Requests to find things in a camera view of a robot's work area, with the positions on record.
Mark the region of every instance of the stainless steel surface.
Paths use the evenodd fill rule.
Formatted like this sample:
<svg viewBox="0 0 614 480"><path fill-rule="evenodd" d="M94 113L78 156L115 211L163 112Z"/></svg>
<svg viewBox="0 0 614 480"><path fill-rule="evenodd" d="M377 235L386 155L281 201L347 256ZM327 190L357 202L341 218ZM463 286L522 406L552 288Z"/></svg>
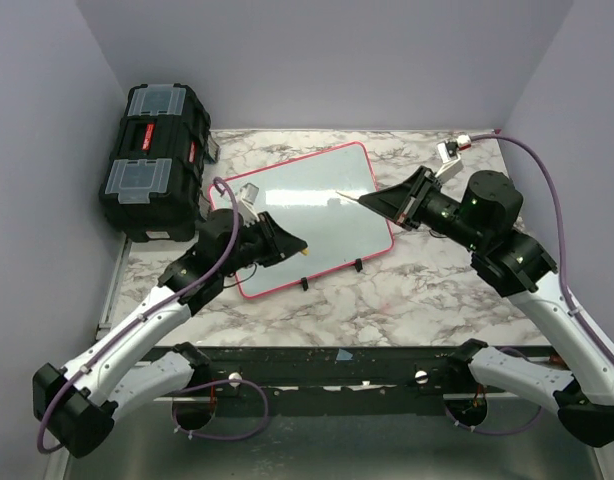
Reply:
<svg viewBox="0 0 614 480"><path fill-rule="evenodd" d="M360 143L255 171L228 181L234 191L248 183L259 188L254 202L258 212L268 211L289 233L304 239L309 255L295 255L274 268L259 268L239 285L243 295L253 297L293 284L357 258L385 252L393 246L383 218L336 191L354 197L376 190L365 147ZM215 188L209 190L216 207L228 207ZM240 270L248 278L253 267Z"/></svg>
<svg viewBox="0 0 614 480"><path fill-rule="evenodd" d="M518 426L535 406L516 398L491 402L489 428ZM257 419L217 419L234 433ZM71 459L74 480L353 479L600 480L592 450L551 415L529 432L483 437L445 417L274 418L244 442L188 440L173 434L169 405L152 403L116 426L90 456Z"/></svg>

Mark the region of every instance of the screw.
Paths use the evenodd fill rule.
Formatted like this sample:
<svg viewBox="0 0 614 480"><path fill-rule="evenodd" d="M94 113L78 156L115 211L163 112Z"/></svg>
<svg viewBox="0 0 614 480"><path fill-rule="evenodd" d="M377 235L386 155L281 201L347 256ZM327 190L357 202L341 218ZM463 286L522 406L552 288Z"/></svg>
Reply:
<svg viewBox="0 0 614 480"><path fill-rule="evenodd" d="M229 380L242 380L243 379L243 377L238 372L230 373L229 377L227 378L229 378ZM240 382L232 382L230 383L230 385L236 388L238 385L240 385Z"/></svg>
<svg viewBox="0 0 614 480"><path fill-rule="evenodd" d="M424 385L429 381L429 375L424 370L418 370L414 375L414 379L418 385Z"/></svg>

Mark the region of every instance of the black toolbox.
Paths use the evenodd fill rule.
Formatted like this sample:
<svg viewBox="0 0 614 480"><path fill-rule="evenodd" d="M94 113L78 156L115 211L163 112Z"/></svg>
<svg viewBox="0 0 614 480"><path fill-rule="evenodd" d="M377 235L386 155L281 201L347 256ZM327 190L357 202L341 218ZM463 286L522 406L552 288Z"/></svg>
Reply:
<svg viewBox="0 0 614 480"><path fill-rule="evenodd" d="M134 242L191 240L204 163L218 159L210 126L187 85L132 88L99 191L109 222Z"/></svg>

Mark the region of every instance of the white cable connector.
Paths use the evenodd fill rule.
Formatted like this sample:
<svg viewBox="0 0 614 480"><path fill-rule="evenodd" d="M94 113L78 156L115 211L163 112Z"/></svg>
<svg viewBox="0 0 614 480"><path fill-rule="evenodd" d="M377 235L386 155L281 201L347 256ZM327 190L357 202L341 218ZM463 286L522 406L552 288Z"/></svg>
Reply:
<svg viewBox="0 0 614 480"><path fill-rule="evenodd" d="M471 147L471 137L466 134L458 135L456 143L458 144L458 150L467 150Z"/></svg>
<svg viewBox="0 0 614 480"><path fill-rule="evenodd" d="M245 184L236 194L236 202L238 204L238 213L243 217L245 226L251 225L258 221L258 212L254 208L254 202L258 196L258 187L253 183Z"/></svg>
<svg viewBox="0 0 614 480"><path fill-rule="evenodd" d="M467 135L460 135L459 138L461 138L461 141L463 143L468 142L469 144L471 144L471 139ZM451 140L446 142L440 142L436 145L436 150L438 150L438 155L440 156L440 159L442 160L443 164L438 169L435 176L442 185L454 178L456 174L458 174L458 172L463 169L463 162L460 159L459 153L460 147L452 146L452 148L450 149L448 148L448 143L450 142Z"/></svg>

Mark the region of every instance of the cable clip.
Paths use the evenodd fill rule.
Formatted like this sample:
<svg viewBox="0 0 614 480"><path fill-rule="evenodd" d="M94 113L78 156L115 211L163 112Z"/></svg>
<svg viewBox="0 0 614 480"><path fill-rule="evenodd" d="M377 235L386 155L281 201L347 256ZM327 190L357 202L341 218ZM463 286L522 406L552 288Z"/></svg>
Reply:
<svg viewBox="0 0 614 480"><path fill-rule="evenodd" d="M584 311L584 309L583 309L582 305L578 305L578 306L577 306L576 308L574 308L573 310L568 311L568 312L567 312L567 314L568 314L570 317L573 317L574 315L577 315L577 314L579 314L579 313L582 313L583 311Z"/></svg>

